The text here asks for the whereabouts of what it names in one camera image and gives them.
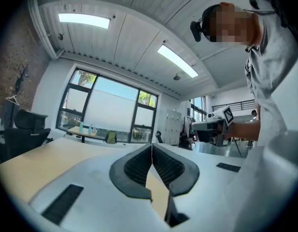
window frame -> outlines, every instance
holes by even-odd
[[[90,74],[95,75],[95,79],[94,79],[94,81],[92,83],[92,87],[91,88],[83,87],[83,86],[80,86],[80,85],[77,85],[77,84],[73,84],[72,83],[73,78],[76,75],[77,71],[84,71],[84,72],[87,72],[87,73],[90,73]],[[89,100],[90,100],[92,91],[94,90],[95,84],[96,84],[96,82],[97,82],[97,80],[98,80],[99,77],[102,77],[102,78],[108,79],[110,81],[117,82],[117,83],[123,84],[125,86],[132,87],[132,88],[137,89],[137,97],[136,97],[136,100],[135,100],[135,106],[134,106],[134,112],[133,112],[133,119],[132,119],[132,122],[131,122],[131,127],[130,127],[130,132],[129,132],[129,135],[128,135],[128,140],[127,141],[118,141],[118,142],[120,142],[120,143],[128,143],[128,144],[146,144],[146,143],[151,142],[152,141],[152,138],[153,138],[153,131],[154,131],[154,124],[155,124],[155,118],[156,118],[156,112],[157,112],[159,95],[153,94],[152,92],[148,92],[148,91],[146,91],[146,90],[144,90],[142,88],[134,87],[132,85],[126,84],[126,83],[121,82],[121,81],[118,81],[116,79],[113,79],[113,78],[110,78],[110,77],[107,77],[107,76],[100,75],[98,73],[94,73],[94,72],[90,72],[90,71],[87,71],[87,70],[83,70],[81,68],[75,68],[75,70],[74,70],[71,78],[68,81],[68,84],[66,85],[66,88],[64,90],[63,96],[61,98],[60,106],[59,106],[59,109],[58,109],[57,121],[56,121],[56,129],[59,129],[61,131],[68,131],[68,129],[64,129],[64,128],[60,127],[60,125],[59,125],[61,111],[68,112],[68,113],[73,114],[73,115],[81,116],[81,122],[84,121],[84,118],[85,118],[85,115],[86,115],[87,106],[88,106],[88,103],[89,103]],[[70,109],[67,109],[67,108],[63,108],[63,104],[64,104],[64,100],[65,100],[66,94],[67,94],[67,92],[69,91],[70,88],[76,89],[76,90],[80,90],[80,91],[83,91],[83,92],[87,92],[88,93],[82,112],[78,112],[78,111],[70,110]],[[140,94],[141,91],[143,91],[143,92],[145,92],[147,94],[150,94],[150,95],[153,95],[153,96],[156,97],[155,107],[151,107],[151,106],[147,106],[147,105],[138,103],[139,94]],[[142,126],[142,125],[135,124],[136,113],[137,113],[138,107],[142,107],[142,108],[149,109],[149,110],[152,110],[153,111],[153,117],[152,117],[152,124],[151,124],[151,126]],[[151,130],[151,133],[150,133],[149,141],[146,142],[146,143],[143,143],[143,142],[131,142],[133,128],[150,129]]]

table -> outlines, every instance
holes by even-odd
[[[95,134],[89,134],[89,129],[88,128],[83,128],[82,129],[82,132],[80,132],[79,126],[75,126],[73,128],[70,128],[69,130],[67,130],[67,132],[69,132],[71,134],[75,134],[75,135],[81,136],[81,142],[82,143],[85,142],[85,138],[86,137],[95,138],[95,139],[101,139],[100,137],[97,137]]]
[[[122,148],[88,145],[59,138],[0,164],[0,180],[8,193],[28,203],[42,187],[77,163],[119,151]],[[151,190],[152,207],[164,219],[168,189],[151,172],[148,172],[146,188]]]

fluorescent light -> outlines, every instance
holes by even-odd
[[[183,71],[185,71],[190,77],[196,77],[198,74],[196,73],[193,68],[188,65],[181,57],[179,57],[176,53],[174,53],[172,50],[168,49],[165,45],[162,45],[160,49],[158,50],[158,53],[172,61],[174,64],[176,64],[179,68],[181,68]]]
[[[74,22],[88,24],[92,26],[107,29],[109,26],[109,19],[88,15],[88,14],[59,14],[60,22]]]

brick wall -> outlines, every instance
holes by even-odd
[[[20,108],[30,110],[37,86],[50,57],[32,24],[26,1],[11,16],[0,39],[0,115],[5,98],[15,94],[20,71],[28,65],[17,101]]]

white cabinet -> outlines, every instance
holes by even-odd
[[[181,113],[167,110],[165,120],[165,131],[162,133],[162,139],[165,144],[178,145],[181,128]]]

